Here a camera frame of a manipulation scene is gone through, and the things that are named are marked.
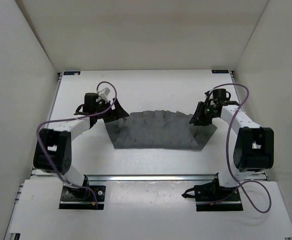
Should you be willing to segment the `grey pleated skirt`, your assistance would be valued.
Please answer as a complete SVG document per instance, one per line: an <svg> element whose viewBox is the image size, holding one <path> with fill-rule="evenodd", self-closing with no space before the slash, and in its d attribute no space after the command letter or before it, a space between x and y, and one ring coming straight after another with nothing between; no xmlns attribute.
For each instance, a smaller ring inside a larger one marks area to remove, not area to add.
<svg viewBox="0 0 292 240"><path fill-rule="evenodd" d="M115 149L201 151L217 127L194 126L189 123L192 117L179 111L146 110L105 126Z"/></svg>

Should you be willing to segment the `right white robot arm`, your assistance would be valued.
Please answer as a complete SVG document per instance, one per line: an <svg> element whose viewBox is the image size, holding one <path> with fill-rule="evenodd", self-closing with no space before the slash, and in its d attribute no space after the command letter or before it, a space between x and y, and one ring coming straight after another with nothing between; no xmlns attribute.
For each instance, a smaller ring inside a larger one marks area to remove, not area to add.
<svg viewBox="0 0 292 240"><path fill-rule="evenodd" d="M273 166L274 132L251 120L236 101L200 101L190 124L208 126L213 118L228 123L228 133L237 136L232 156L227 156L227 169L217 173L212 182L195 187L202 202L219 201L232 194L239 183L256 172Z"/></svg>

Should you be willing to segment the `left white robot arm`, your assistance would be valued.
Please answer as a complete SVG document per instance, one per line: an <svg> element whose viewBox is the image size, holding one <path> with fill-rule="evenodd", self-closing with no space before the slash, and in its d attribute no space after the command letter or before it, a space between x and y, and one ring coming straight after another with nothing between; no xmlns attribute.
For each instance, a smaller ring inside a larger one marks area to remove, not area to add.
<svg viewBox="0 0 292 240"><path fill-rule="evenodd" d="M113 103L100 97L84 100L77 107L75 118L62 123L53 129L43 128L34 154L35 168L59 177L66 186L72 189L79 199L90 194L90 186L85 175L72 165L72 141L90 130L99 119L105 123L127 118L129 114L121 107L118 100Z"/></svg>

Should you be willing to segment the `right blue corner label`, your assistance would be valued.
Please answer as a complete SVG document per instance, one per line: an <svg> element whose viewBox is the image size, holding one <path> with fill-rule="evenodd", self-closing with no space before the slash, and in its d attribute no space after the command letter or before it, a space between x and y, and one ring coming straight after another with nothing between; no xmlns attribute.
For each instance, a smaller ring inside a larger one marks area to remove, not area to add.
<svg viewBox="0 0 292 240"><path fill-rule="evenodd" d="M226 69L212 69L213 74L229 74L229 71Z"/></svg>

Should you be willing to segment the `blue corner label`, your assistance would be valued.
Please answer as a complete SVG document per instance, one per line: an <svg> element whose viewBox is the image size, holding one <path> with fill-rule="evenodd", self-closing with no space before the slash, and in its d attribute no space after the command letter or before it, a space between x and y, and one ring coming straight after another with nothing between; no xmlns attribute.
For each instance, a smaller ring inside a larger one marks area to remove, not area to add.
<svg viewBox="0 0 292 240"><path fill-rule="evenodd" d="M65 76L77 76L77 75L80 75L81 72L80 71L65 71L63 73L63 75Z"/></svg>
<svg viewBox="0 0 292 240"><path fill-rule="evenodd" d="M213 74L229 74L229 71L226 69L212 69Z"/></svg>

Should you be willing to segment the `left blue corner label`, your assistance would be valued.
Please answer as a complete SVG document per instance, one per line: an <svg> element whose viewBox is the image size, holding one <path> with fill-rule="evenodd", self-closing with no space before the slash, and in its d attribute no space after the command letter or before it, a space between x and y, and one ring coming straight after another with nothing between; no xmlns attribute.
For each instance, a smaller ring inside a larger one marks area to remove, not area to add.
<svg viewBox="0 0 292 240"><path fill-rule="evenodd" d="M77 76L77 75L80 75L81 72L80 71L65 71L63 73L63 75L65 76Z"/></svg>

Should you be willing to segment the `aluminium rail table front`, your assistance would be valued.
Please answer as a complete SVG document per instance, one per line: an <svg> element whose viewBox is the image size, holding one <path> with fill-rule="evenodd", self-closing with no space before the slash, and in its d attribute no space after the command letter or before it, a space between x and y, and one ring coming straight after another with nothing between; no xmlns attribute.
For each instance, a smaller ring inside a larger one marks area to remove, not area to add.
<svg viewBox="0 0 292 240"><path fill-rule="evenodd" d="M214 175L88 175L89 181L210 181Z"/></svg>

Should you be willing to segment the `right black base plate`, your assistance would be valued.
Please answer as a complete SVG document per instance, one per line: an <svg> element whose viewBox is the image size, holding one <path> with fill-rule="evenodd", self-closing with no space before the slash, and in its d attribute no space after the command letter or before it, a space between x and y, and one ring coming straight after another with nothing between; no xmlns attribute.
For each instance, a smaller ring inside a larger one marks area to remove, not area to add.
<svg viewBox="0 0 292 240"><path fill-rule="evenodd" d="M239 190L209 182L194 186L197 212L240 212L243 206Z"/></svg>

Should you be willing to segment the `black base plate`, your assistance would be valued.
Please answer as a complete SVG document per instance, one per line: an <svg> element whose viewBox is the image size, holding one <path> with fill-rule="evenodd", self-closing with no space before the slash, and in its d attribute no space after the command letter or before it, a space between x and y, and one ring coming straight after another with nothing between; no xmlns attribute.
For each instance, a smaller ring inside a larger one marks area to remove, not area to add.
<svg viewBox="0 0 292 240"><path fill-rule="evenodd" d="M240 212L243 206L239 190L209 182L194 186L197 212Z"/></svg>
<svg viewBox="0 0 292 240"><path fill-rule="evenodd" d="M95 193L96 199L90 191L81 194L63 186L59 209L61 210L103 210L105 205L106 186L90 185L90 189Z"/></svg>

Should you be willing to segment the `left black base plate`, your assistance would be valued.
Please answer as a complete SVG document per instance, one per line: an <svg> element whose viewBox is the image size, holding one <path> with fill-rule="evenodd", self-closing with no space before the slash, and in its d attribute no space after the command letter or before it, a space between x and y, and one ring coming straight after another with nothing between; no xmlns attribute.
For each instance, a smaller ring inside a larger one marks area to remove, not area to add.
<svg viewBox="0 0 292 240"><path fill-rule="evenodd" d="M90 191L81 194L63 186L59 209L61 210L103 210L105 205L106 186L90 185L90 189L95 193L96 199Z"/></svg>

